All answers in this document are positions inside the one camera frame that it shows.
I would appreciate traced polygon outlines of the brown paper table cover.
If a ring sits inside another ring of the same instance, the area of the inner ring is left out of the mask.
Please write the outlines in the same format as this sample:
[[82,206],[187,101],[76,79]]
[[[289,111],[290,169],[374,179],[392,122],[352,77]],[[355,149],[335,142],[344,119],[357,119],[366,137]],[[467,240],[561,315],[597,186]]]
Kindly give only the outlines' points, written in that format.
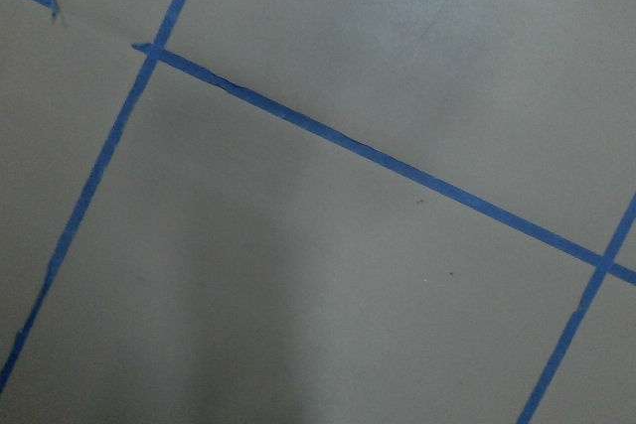
[[[172,0],[1,0],[1,351]],[[602,254],[635,0],[187,0],[167,49]],[[513,423],[593,268],[159,64],[5,423]]]

